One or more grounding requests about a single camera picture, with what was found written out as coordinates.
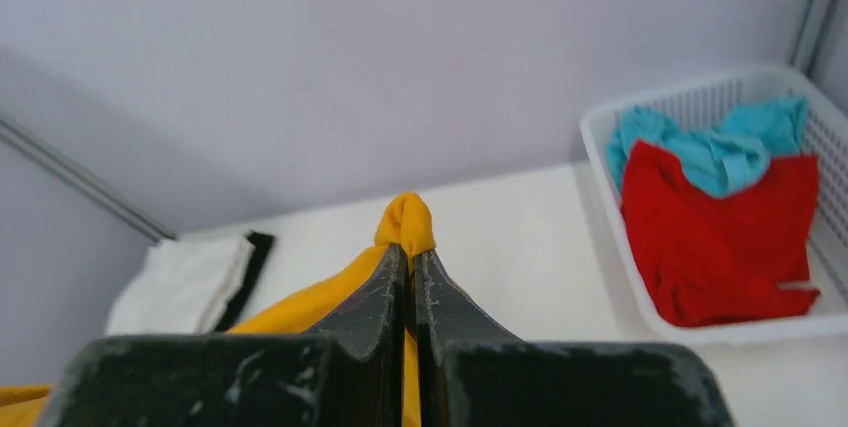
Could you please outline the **folded black t shirt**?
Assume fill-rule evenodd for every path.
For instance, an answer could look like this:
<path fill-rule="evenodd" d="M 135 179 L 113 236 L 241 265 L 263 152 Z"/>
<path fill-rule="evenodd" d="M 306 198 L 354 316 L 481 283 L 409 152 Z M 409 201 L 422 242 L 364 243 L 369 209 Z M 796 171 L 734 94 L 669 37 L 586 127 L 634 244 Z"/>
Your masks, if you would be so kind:
<path fill-rule="evenodd" d="M 256 231 L 247 232 L 245 239 L 253 249 L 248 257 L 245 270 L 241 274 L 241 285 L 229 298 L 223 314 L 212 329 L 213 332 L 224 332 L 237 324 L 260 280 L 266 261 L 276 243 L 276 237 L 274 235 Z"/>

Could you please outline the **aluminium frame post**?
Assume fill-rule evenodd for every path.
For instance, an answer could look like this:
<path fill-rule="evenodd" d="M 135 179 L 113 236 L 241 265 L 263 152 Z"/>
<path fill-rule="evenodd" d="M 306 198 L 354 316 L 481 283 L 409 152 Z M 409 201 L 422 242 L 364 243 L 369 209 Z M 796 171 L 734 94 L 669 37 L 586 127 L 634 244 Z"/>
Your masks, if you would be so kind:
<path fill-rule="evenodd" d="M 5 113 L 1 114 L 1 141 L 145 237 L 153 241 L 176 237 L 107 182 Z"/>
<path fill-rule="evenodd" d="M 787 63 L 812 78 L 835 28 L 840 0 L 803 0 Z"/>

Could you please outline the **white plastic basket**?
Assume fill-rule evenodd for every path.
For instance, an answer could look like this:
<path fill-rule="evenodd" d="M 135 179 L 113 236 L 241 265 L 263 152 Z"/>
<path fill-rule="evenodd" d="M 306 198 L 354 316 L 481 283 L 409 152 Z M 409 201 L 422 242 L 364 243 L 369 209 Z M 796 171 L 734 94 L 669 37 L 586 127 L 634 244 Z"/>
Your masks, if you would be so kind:
<path fill-rule="evenodd" d="M 773 98 L 800 95 L 809 110 L 803 149 L 818 159 L 820 189 L 807 242 L 813 284 L 821 295 L 805 316 L 725 324 L 676 327 L 661 318 L 634 262 L 620 206 L 620 193 L 604 159 L 604 147 L 621 114 L 646 106 L 673 118 L 681 127 L 704 128 L 731 108 Z M 799 71 L 781 64 L 753 64 L 666 82 L 599 104 L 581 118 L 580 131 L 603 206 L 612 243 L 643 320 L 661 338 L 686 344 L 745 345 L 824 338 L 847 332 L 847 116 Z"/>

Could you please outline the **folded white t shirt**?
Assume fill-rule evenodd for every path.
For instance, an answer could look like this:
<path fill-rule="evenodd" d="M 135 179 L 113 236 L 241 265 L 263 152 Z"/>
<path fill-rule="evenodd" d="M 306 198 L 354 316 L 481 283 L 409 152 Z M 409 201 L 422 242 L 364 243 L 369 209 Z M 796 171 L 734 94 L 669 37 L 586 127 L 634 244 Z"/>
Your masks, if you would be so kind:
<path fill-rule="evenodd" d="M 115 300 L 109 336 L 212 331 L 244 283 L 254 246 L 241 235 L 163 240 Z"/>

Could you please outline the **teal t shirt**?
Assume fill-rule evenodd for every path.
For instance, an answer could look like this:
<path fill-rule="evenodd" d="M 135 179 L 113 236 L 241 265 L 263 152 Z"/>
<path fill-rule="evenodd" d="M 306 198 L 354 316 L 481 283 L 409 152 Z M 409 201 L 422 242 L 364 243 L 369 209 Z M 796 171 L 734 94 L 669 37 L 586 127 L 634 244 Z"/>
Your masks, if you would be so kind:
<path fill-rule="evenodd" d="M 605 147 L 616 186 L 635 144 L 644 141 L 675 155 L 685 178 L 707 195 L 724 199 L 764 177 L 772 160 L 802 152 L 809 101 L 783 96 L 733 107 L 711 128 L 682 128 L 670 116 L 646 106 L 624 111 Z"/>

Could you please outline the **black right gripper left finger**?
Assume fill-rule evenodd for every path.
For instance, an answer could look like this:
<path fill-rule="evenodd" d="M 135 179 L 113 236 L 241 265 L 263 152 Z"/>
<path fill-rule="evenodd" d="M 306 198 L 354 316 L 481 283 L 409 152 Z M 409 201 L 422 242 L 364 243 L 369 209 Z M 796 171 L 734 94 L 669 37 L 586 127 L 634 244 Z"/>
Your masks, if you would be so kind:
<path fill-rule="evenodd" d="M 305 332 L 118 336 L 67 367 L 42 426 L 398 426 L 406 257 Z"/>

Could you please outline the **yellow t shirt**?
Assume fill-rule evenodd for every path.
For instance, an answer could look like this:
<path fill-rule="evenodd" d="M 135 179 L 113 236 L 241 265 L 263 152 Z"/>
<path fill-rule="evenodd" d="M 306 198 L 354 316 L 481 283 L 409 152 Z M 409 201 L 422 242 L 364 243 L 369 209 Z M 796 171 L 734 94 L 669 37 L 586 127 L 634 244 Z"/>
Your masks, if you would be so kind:
<path fill-rule="evenodd" d="M 374 244 L 345 269 L 289 295 L 254 317 L 224 331 L 227 334 L 299 334 L 339 307 L 375 272 L 390 244 L 398 244 L 408 258 L 435 249 L 432 217 L 414 192 L 395 197 L 377 227 Z M 404 338 L 402 426 L 421 426 L 418 347 L 411 330 Z M 1 426 L 35 426 L 50 387 L 1 386 Z"/>

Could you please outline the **right aluminium frame post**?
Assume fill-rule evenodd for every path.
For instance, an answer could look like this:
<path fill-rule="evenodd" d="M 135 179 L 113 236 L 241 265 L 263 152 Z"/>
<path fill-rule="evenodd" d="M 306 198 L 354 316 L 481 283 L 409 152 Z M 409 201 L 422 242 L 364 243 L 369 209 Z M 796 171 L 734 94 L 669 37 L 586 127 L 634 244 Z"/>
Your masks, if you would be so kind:
<path fill-rule="evenodd" d="M 812 78 L 835 28 L 840 0 L 803 0 L 787 63 Z"/>

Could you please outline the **red t shirt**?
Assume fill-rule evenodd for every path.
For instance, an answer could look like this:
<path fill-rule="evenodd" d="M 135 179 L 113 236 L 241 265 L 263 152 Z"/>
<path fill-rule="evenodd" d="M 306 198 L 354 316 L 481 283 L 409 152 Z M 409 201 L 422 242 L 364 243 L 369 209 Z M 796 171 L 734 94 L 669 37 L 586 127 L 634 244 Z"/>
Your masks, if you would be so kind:
<path fill-rule="evenodd" d="M 696 328 L 807 314 L 821 294 L 806 251 L 818 191 L 817 158 L 796 155 L 773 160 L 754 186 L 713 198 L 672 153 L 637 142 L 621 213 L 660 317 Z"/>

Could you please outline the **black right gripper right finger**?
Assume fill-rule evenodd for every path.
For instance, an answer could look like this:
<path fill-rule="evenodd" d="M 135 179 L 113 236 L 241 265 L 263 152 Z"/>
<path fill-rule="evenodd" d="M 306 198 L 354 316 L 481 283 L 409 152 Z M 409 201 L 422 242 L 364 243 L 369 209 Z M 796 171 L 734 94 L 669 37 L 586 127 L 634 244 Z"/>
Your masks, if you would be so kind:
<path fill-rule="evenodd" d="M 712 370 L 673 343 L 528 342 L 437 253 L 414 259 L 424 426 L 732 426 Z"/>

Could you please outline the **left aluminium frame post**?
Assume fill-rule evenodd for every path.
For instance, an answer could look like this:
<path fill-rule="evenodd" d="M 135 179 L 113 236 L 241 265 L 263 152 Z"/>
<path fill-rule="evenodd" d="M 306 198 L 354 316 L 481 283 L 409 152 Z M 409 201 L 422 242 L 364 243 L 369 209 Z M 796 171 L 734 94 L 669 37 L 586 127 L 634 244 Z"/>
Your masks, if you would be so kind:
<path fill-rule="evenodd" d="M 145 237 L 153 241 L 176 237 L 107 182 L 5 113 L 1 114 L 1 141 Z"/>

